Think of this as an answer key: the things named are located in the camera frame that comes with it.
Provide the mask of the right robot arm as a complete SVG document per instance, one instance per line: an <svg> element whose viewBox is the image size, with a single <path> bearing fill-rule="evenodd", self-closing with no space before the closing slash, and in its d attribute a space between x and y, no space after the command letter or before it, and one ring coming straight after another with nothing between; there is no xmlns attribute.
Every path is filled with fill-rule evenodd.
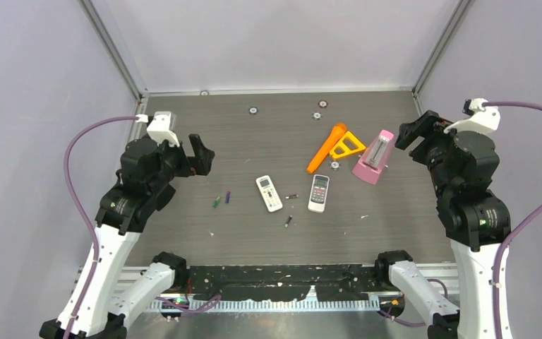
<svg viewBox="0 0 542 339"><path fill-rule="evenodd" d="M429 338L494 338L493 274L501 269L496 256L511 232L510 212L490 190L500 162L494 142L464 120L451 122L429 110L401 124L395 145L429 171L438 218L457 264L459 304L439 292L403 250L378 255L375 282L402 292Z"/></svg>

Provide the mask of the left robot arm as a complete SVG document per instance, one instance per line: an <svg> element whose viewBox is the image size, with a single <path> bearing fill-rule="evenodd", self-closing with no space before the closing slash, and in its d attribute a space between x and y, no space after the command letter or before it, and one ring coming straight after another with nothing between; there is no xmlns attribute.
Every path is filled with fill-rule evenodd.
<svg viewBox="0 0 542 339"><path fill-rule="evenodd" d="M138 316L165 290L182 291L188 283L186 260L169 252L156 255L143 276L120 296L114 291L132 248L147 220L173 198L176 177L206 176L215 157L198 134L189 136L194 154L183 146L143 136L126 145L117 181L103 195L91 248L68 304L46 321L40 338L125 338Z"/></svg>

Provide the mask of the white beige remote control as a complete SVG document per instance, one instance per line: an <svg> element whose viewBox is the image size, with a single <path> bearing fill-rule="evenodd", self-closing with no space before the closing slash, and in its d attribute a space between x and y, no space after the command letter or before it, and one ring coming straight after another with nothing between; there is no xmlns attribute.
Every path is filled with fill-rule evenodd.
<svg viewBox="0 0 542 339"><path fill-rule="evenodd" d="M283 208L283 204L271 178L268 175L264 175L258 177L255 182L263 198L267 211L269 213L273 213L281 210Z"/></svg>

